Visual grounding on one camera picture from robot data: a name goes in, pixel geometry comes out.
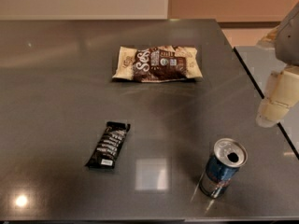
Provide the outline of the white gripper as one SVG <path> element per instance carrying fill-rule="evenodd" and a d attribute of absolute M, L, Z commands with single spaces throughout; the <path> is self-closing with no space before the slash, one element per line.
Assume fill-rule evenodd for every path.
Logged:
<path fill-rule="evenodd" d="M 299 2 L 278 26 L 257 42 L 257 46 L 273 49 L 276 58 L 284 63 L 299 65 Z M 280 72 L 273 71 L 258 108 L 257 124 L 264 128 L 273 127 L 298 102 L 299 66 L 286 66 Z"/>

